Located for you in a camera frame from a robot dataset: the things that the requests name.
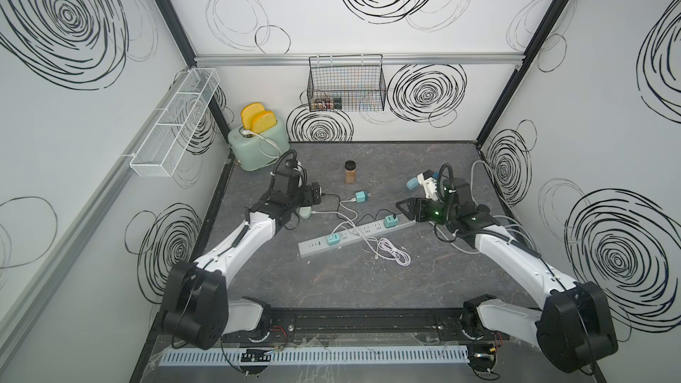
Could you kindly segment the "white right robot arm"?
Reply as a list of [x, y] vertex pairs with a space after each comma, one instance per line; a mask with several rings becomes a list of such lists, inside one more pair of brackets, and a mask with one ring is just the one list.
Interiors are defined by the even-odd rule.
[[580, 283], [557, 270], [519, 242], [487, 206], [475, 202], [466, 180], [443, 179], [427, 171], [413, 177], [407, 187], [422, 187], [425, 193], [395, 204], [408, 219], [445, 228], [451, 235], [449, 243], [463, 239], [498, 264], [537, 305], [532, 310], [479, 296], [466, 304], [463, 320], [468, 330], [509, 334], [541, 349], [550, 363], [567, 373], [595, 367], [618, 351], [605, 292], [593, 282]]

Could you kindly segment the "rear yellow toast slice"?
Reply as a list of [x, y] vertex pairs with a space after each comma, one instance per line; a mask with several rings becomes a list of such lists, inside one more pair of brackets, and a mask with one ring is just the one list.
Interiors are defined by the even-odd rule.
[[257, 115], [264, 112], [265, 108], [260, 102], [255, 102], [245, 106], [240, 114], [242, 126], [244, 129], [250, 129], [253, 126], [253, 121]]

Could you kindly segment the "yellow toast slice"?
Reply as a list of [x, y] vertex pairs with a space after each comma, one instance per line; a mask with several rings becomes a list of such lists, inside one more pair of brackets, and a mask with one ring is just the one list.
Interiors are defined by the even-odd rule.
[[245, 106], [240, 114], [242, 126], [244, 129], [250, 129], [253, 126], [253, 121], [257, 115], [264, 112], [265, 108], [260, 102], [255, 102]]
[[275, 127], [278, 123], [277, 117], [273, 111], [265, 110], [253, 117], [250, 130], [255, 134], [261, 134]]

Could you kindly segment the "pale green round earbud case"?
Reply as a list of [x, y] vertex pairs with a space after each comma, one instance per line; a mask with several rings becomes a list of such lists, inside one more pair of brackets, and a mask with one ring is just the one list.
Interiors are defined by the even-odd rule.
[[300, 207], [298, 209], [298, 215], [301, 219], [309, 219], [311, 216], [311, 207]]

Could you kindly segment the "white power strip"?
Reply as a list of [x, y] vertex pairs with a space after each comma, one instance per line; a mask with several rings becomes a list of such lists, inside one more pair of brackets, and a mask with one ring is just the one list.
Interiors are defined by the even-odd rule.
[[394, 228], [387, 229], [383, 223], [383, 218], [382, 220], [360, 225], [358, 228], [342, 230], [300, 242], [298, 244], [299, 256], [301, 258], [312, 257], [313, 255], [319, 255], [334, 249], [344, 248], [344, 246], [350, 246], [365, 239], [372, 243], [391, 232], [410, 228], [416, 223], [415, 221], [408, 220], [404, 215], [397, 215], [397, 218], [399, 219], [399, 224]]

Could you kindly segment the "mint green toaster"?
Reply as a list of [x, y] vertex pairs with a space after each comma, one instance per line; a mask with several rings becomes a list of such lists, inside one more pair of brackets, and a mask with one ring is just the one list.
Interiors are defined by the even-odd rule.
[[228, 141], [237, 163], [246, 171], [271, 166], [290, 149], [283, 122], [256, 135], [247, 133], [243, 127], [233, 129], [228, 134]]

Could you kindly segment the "front yellow toast slice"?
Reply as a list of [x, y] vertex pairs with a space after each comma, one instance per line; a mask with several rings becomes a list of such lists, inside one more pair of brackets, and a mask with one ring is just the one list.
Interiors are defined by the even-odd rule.
[[278, 123], [277, 117], [273, 111], [265, 110], [253, 117], [250, 130], [255, 134], [261, 134], [275, 127]]

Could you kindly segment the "teal charger with white cable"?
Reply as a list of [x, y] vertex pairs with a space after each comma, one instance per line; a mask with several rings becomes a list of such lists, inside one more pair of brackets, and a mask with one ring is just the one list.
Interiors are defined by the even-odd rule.
[[367, 191], [356, 191], [354, 200], [356, 203], [364, 203], [367, 202], [369, 197], [370, 193], [367, 193]]

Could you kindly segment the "teal charger with black cable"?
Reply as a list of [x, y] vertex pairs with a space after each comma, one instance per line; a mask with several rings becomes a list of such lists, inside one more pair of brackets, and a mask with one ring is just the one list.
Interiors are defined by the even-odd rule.
[[396, 215], [390, 215], [384, 218], [383, 223], [387, 229], [394, 228], [399, 224], [399, 219]]

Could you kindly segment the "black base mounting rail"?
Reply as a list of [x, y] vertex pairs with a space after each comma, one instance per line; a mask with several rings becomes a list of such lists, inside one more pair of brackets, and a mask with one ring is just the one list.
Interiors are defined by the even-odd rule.
[[264, 345], [292, 343], [304, 336], [350, 333], [425, 333], [439, 342], [484, 343], [510, 340], [499, 330], [475, 326], [463, 308], [453, 309], [289, 309], [239, 305], [198, 313], [190, 307], [163, 311], [154, 326], [162, 334], [209, 349], [218, 342]]

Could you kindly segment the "light blue earbud case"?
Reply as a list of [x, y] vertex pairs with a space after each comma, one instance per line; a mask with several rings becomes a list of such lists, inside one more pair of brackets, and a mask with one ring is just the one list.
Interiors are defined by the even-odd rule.
[[420, 182], [418, 180], [418, 177], [413, 177], [406, 183], [406, 187], [410, 191], [415, 190], [419, 185]]

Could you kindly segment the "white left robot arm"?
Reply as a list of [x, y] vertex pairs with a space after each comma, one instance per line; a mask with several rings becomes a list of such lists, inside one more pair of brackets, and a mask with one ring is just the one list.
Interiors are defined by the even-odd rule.
[[227, 334], [244, 333], [265, 340], [270, 334], [271, 305], [244, 297], [228, 299], [238, 271], [266, 242], [290, 222], [321, 203], [319, 184], [308, 180], [297, 152], [285, 152], [274, 164], [270, 184], [244, 220], [217, 246], [192, 262], [175, 264], [159, 311], [160, 330], [199, 349], [210, 349]]

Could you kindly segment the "brown spice bottle black lid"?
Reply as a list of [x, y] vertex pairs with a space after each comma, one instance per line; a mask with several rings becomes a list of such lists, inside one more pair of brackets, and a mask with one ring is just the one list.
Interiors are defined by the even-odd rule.
[[356, 182], [356, 163], [354, 161], [346, 161], [344, 169], [345, 184], [354, 184]]

